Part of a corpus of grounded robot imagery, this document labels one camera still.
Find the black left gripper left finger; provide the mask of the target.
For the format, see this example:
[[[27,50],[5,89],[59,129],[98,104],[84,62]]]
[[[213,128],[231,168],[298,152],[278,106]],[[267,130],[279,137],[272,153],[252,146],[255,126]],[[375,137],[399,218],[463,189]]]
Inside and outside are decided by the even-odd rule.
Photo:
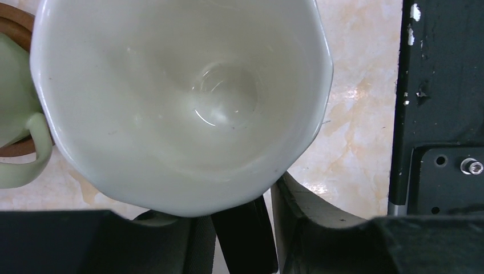
[[[211,273],[209,217],[109,210],[1,212],[2,273]]]

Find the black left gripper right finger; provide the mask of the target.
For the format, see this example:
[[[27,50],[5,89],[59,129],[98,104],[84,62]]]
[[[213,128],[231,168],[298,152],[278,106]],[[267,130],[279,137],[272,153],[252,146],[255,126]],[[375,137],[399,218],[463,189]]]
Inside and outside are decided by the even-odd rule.
[[[482,216],[369,220],[320,198],[290,174],[271,188],[281,273],[482,273]]]

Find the light green mug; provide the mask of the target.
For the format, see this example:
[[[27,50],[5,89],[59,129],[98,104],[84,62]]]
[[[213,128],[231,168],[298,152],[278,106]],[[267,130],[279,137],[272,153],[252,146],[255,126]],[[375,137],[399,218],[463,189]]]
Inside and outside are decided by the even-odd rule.
[[[30,135],[36,159],[30,163],[1,163],[1,188],[18,188],[36,179],[47,166],[52,150],[50,130],[37,97],[29,54],[1,34],[1,147]]]

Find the black mug white inside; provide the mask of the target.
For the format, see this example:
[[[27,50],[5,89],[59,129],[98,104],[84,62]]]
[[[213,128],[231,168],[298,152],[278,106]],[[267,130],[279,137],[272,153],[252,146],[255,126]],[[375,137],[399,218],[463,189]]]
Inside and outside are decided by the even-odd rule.
[[[275,273],[263,194],[315,140],[333,79],[316,1],[41,1],[31,74],[98,191],[210,216],[230,273]]]

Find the brown wooden coaster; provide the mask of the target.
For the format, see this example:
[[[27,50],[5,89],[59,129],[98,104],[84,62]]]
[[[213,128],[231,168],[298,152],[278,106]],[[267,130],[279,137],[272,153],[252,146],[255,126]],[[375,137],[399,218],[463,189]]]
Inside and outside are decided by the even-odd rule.
[[[31,14],[8,4],[1,4],[1,34],[6,34],[28,52],[29,66],[33,23],[34,17]],[[6,158],[32,153],[35,153],[35,146],[30,135],[8,146],[1,147],[1,156]]]

